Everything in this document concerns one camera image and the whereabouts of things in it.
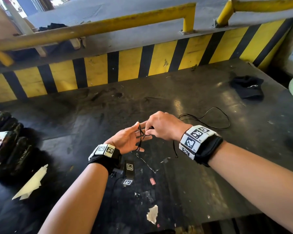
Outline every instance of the small red object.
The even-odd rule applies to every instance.
[[[154,181],[154,178],[150,178],[150,182],[151,182],[152,185],[156,184],[156,182]]]

